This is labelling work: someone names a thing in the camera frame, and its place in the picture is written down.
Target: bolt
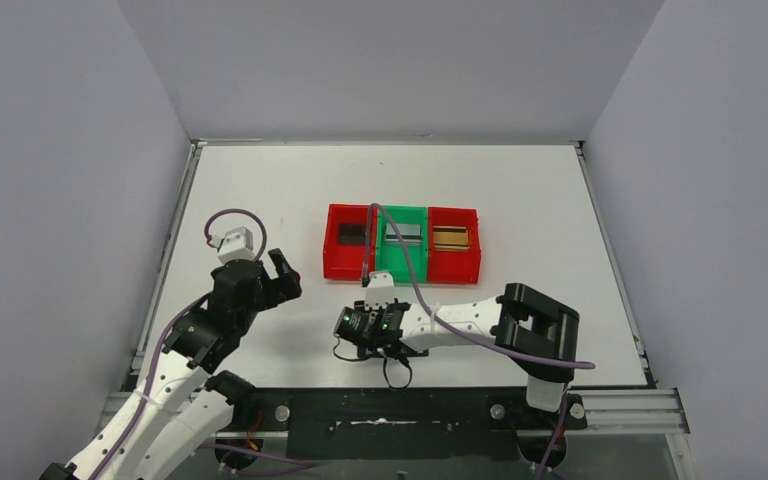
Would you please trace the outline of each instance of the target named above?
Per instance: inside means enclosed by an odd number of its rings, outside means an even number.
[[[286,422],[288,418],[290,418],[290,408],[286,405],[278,405],[275,409],[275,420]]]
[[[498,403],[490,407],[490,418],[493,420],[501,420],[505,418],[505,407]]]
[[[584,405],[580,403],[573,403],[570,407],[570,415],[576,420],[584,418]]]

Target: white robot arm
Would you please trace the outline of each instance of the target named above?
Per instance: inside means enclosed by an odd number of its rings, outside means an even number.
[[[503,295],[433,310],[449,328],[420,304],[398,302],[388,272],[372,272],[364,301],[343,309],[334,335],[403,362],[435,347],[476,343],[492,343],[550,364],[572,365],[575,360],[578,313],[525,285],[508,284]],[[533,363],[535,359],[513,360],[528,373],[528,405],[558,410],[573,369]]]
[[[41,480],[163,479],[210,435],[231,421],[232,404],[254,387],[229,372],[211,375],[233,352],[258,312],[301,295],[299,275],[271,250],[270,278],[245,228],[210,238],[223,265],[214,287],[161,335],[149,372],[113,419],[66,465],[51,464]],[[196,402],[180,405],[204,385]]]

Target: white wall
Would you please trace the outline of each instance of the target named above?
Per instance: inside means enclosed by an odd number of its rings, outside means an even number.
[[[92,435],[187,151],[115,1],[0,1],[0,478]]]
[[[583,139],[663,0],[120,0],[192,137]]]
[[[702,478],[768,478],[768,2],[667,0],[586,155]]]

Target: green tray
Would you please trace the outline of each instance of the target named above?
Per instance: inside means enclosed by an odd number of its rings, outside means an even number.
[[[408,246],[417,280],[425,282],[428,276],[428,209],[423,207],[400,207],[385,205],[384,208],[396,223],[419,225],[419,245]],[[410,283],[408,266],[398,244],[388,245],[385,242],[387,219],[378,214],[378,237],[375,241],[375,270],[388,270],[393,280],[399,283]]]

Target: white table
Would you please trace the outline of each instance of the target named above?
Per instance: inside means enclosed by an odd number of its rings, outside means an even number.
[[[322,276],[330,203],[448,206],[478,210],[482,265],[474,287],[428,285],[433,303],[465,303],[529,285],[581,315],[578,354],[597,368],[573,385],[644,385],[643,368],[605,242],[572,146],[263,145],[206,146],[193,179],[150,331],[210,290],[219,266],[204,243],[205,220],[217,210],[257,213],[302,277],[298,300],[258,315],[222,367],[260,387],[381,387],[381,361],[346,363],[331,355],[343,306],[361,299],[359,285]],[[253,222],[218,220],[215,233]],[[410,287],[397,289],[413,301]],[[339,352],[353,356],[343,342]],[[411,362],[413,386],[514,386],[526,374],[480,347],[438,348]],[[406,380],[390,367],[394,384]]]

